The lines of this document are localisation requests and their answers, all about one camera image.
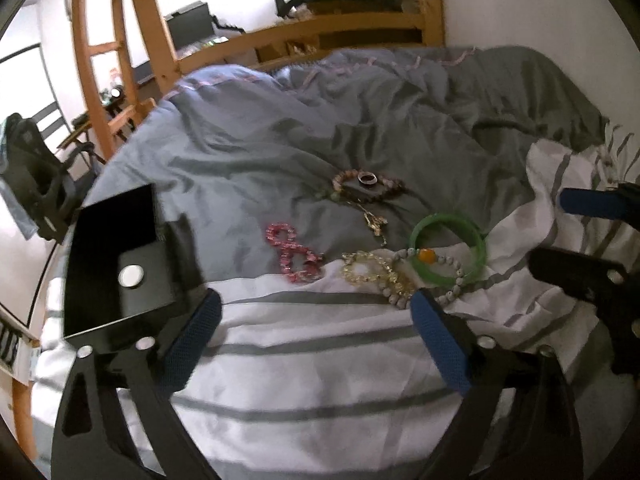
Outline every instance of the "metal screw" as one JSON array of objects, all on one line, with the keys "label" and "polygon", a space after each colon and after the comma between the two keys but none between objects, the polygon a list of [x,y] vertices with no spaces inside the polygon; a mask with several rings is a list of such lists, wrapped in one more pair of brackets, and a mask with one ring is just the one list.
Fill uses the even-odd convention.
[{"label": "metal screw", "polygon": [[56,226],[52,224],[51,220],[49,220],[49,217],[45,216],[44,221],[47,223],[47,225],[52,231],[57,231]]},{"label": "metal screw", "polygon": [[634,320],[631,324],[631,332],[634,333],[634,336],[640,339],[640,319]]},{"label": "metal screw", "polygon": [[140,338],[136,341],[136,348],[138,350],[149,350],[156,344],[156,340],[151,336]]},{"label": "metal screw", "polygon": [[538,347],[538,352],[544,357],[555,357],[556,355],[556,351],[554,350],[554,348],[549,345],[540,345]]},{"label": "metal screw", "polygon": [[145,277],[145,269],[139,265],[128,265],[118,274],[118,283],[125,288],[135,288]]},{"label": "metal screw", "polygon": [[493,337],[490,337],[487,335],[481,335],[480,337],[478,337],[477,343],[479,347],[485,348],[487,350],[491,350],[492,348],[495,348],[497,344]]},{"label": "metal screw", "polygon": [[607,271],[607,277],[611,280],[612,283],[616,285],[621,285],[625,278],[622,274],[620,274],[616,269],[609,269]]},{"label": "metal screw", "polygon": [[84,345],[78,349],[77,356],[84,359],[85,357],[89,357],[93,351],[94,349],[90,345]]}]

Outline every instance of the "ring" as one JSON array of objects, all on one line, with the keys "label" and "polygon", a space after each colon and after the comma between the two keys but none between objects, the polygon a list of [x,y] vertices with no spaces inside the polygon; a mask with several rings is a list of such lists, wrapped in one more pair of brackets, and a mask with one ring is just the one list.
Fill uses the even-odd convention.
[{"label": "ring", "polygon": [[361,171],[358,173],[358,180],[363,186],[373,186],[378,182],[378,178],[370,171]]}]

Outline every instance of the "gray duvet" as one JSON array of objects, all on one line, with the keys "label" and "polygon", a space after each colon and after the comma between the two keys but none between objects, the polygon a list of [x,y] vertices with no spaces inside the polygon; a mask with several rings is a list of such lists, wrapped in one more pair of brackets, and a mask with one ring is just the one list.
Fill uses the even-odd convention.
[{"label": "gray duvet", "polygon": [[[435,212],[462,213],[488,232],[532,199],[532,142],[580,151],[604,134],[598,110],[546,57],[470,52],[343,50],[273,76],[199,70],[159,103],[88,201],[156,183],[165,216],[188,216],[209,281],[277,272],[264,240],[271,222],[292,224],[329,261],[379,247],[361,212],[316,198],[348,168],[406,184],[408,193],[370,208],[388,219],[391,249]],[[434,245],[454,241],[446,237]]]}]

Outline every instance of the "wooden ladder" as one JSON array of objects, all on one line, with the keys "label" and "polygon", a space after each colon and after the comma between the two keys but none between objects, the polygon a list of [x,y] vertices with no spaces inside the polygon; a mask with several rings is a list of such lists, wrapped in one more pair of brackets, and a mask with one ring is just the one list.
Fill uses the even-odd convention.
[{"label": "wooden ladder", "polygon": [[[105,160],[109,160],[116,151],[114,143],[115,134],[117,134],[129,120],[138,126],[156,104],[153,99],[140,102],[138,96],[138,86],[133,75],[129,49],[127,47],[127,33],[124,27],[122,0],[111,0],[115,41],[98,45],[89,45],[86,22],[86,0],[71,0],[71,6],[74,50],[76,53],[76,65],[78,66],[82,93],[84,94],[89,119],[95,136],[97,137],[98,144],[100,145],[102,155]],[[120,73],[122,74],[122,83],[128,105],[115,118],[108,121],[106,112],[102,107],[100,92],[95,82],[92,57],[114,51],[118,53]]]}]

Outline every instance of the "bunk bed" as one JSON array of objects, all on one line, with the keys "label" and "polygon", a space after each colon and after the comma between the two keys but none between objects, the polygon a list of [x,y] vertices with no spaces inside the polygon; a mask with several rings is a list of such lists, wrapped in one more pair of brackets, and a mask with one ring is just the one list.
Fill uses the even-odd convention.
[{"label": "bunk bed", "polygon": [[[631,266],[640,251],[632,229],[563,215],[555,200],[564,186],[603,189],[638,178],[640,142],[607,123],[532,50],[445,47],[442,0],[420,0],[418,14],[284,23],[184,59],[157,1],[133,3],[164,95],[157,105],[139,99],[122,0],[112,0],[115,40],[100,45],[88,44],[86,0],[72,0],[78,73],[108,160],[88,203],[153,182],[165,214],[191,223],[198,262],[225,313],[187,389],[172,400],[219,475],[415,478],[459,405],[407,311],[340,273],[343,253],[380,246],[361,211],[318,194],[351,168],[399,178],[408,189],[376,210],[388,221],[378,254],[406,247],[413,227],[435,212],[462,213],[478,225],[486,265],[449,311],[508,348],[556,349],[579,383],[586,469],[593,470],[630,418],[633,386],[608,371],[606,335],[593,313],[535,282],[525,254],[546,243]],[[390,47],[390,34],[382,45],[291,53],[250,68],[219,64],[273,43],[379,29],[420,30],[422,41]],[[128,106],[107,121],[91,58],[110,51]],[[116,151],[114,133],[129,120],[136,132]],[[295,226],[300,243],[324,253],[321,279],[290,283],[278,273],[265,240],[275,222]],[[465,261],[458,241],[443,232],[430,243]],[[45,470],[47,432],[74,358],[60,340],[62,294],[61,275],[50,285],[33,390]],[[609,413],[593,405],[603,388]],[[158,470],[126,394],[121,402],[145,465]]]}]

